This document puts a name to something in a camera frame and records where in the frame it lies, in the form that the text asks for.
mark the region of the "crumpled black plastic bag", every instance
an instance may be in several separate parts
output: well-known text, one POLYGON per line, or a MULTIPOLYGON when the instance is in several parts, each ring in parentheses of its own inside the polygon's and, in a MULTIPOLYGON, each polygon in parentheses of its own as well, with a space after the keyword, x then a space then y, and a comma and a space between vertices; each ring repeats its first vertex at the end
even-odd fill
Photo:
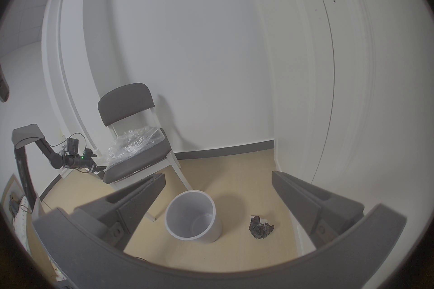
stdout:
POLYGON ((274 230, 274 225, 261 224, 261 218, 255 216, 250 221, 249 230, 254 238, 266 238, 274 230))

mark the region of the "chair seat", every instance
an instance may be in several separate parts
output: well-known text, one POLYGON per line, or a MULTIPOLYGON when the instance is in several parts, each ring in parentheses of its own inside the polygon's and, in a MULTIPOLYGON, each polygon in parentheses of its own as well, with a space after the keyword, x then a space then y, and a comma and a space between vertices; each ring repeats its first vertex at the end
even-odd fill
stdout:
POLYGON ((166 155, 172 150, 166 133, 163 129, 164 140, 155 146, 143 151, 131 158, 110 167, 104 175, 103 182, 110 184, 120 179, 126 178, 133 173, 143 170, 148 166, 166 158, 166 155))

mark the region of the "trash can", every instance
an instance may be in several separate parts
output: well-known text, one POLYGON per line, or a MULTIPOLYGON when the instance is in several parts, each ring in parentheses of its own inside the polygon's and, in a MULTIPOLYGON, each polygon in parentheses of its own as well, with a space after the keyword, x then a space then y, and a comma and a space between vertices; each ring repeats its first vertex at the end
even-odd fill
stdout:
POLYGON ((213 199, 200 190, 175 197, 166 209, 165 224, 173 237, 183 241, 212 243, 222 231, 213 199))

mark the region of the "chair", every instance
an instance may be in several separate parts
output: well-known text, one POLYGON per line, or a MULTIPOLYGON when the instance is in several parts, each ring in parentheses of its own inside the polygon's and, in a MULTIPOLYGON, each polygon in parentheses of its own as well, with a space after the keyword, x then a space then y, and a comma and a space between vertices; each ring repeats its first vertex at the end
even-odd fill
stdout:
MULTIPOLYGON (((155 125, 161 129, 165 136, 162 142, 106 170, 102 180, 110 184, 115 190, 129 186, 167 166, 172 166, 185 187, 192 190, 180 170, 181 165, 173 153, 164 130, 161 128, 154 107, 149 88, 143 83, 120 86, 108 92, 98 102, 102 122, 110 129, 114 138, 118 135, 112 126, 113 123, 146 110, 151 111, 155 125)), ((146 214, 146 217, 155 220, 149 214, 146 214)))

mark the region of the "light wood floor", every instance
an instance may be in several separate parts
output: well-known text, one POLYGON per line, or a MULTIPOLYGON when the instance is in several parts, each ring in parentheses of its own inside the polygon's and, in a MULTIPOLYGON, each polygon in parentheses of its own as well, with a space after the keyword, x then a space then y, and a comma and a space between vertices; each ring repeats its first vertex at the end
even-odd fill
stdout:
MULTIPOLYGON (((212 197, 222 221, 222 235, 211 244, 180 241, 166 231, 166 207, 185 191, 176 173, 166 168, 166 186, 149 209, 157 220, 144 218, 125 252, 163 266, 207 272, 252 270, 296 258, 289 211, 271 185, 273 156, 271 149, 181 161, 181 170, 193 189, 212 197), (268 219, 275 225, 274 231, 265 239, 255 239, 249 232, 251 215, 268 219)), ((61 207, 70 213, 112 191, 97 178, 72 172, 55 185, 43 205, 47 211, 61 207)))

